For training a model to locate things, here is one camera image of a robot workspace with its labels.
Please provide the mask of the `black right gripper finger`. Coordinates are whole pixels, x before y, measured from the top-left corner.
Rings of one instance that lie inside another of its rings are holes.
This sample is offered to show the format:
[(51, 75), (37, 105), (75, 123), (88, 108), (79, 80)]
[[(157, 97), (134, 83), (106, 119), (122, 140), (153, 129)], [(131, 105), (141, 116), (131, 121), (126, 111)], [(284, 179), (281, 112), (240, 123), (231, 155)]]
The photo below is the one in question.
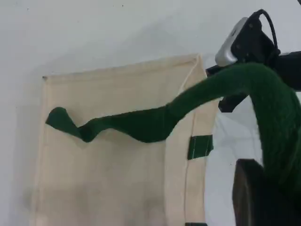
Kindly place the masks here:
[(225, 66), (219, 66), (219, 65), (214, 65), (212, 67), (209, 67), (209, 68), (206, 69), (207, 77), (210, 77), (210, 76), (218, 73), (219, 71), (221, 71), (225, 68), (226, 68)]

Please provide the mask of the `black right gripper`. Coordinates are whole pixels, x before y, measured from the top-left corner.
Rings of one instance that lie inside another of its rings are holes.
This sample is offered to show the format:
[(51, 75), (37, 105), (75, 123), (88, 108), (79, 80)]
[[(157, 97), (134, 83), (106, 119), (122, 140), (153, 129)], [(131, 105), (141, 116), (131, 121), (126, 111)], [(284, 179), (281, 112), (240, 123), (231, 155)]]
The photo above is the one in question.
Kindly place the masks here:
[[(289, 87), (300, 92), (301, 52), (281, 55), (262, 31), (259, 19), (243, 18), (242, 28), (231, 46), (231, 52), (239, 63), (256, 62), (271, 68)], [(224, 97), (218, 107), (221, 112), (233, 112), (242, 101), (242, 94)]]

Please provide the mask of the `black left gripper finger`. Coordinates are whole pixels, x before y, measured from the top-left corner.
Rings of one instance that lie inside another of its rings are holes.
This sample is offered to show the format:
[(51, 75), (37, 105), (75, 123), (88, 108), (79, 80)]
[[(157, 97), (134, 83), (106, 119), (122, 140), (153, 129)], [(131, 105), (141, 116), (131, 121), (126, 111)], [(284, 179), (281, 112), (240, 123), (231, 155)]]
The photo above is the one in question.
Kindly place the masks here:
[(236, 162), (232, 189), (237, 226), (299, 226), (301, 214), (252, 159)]

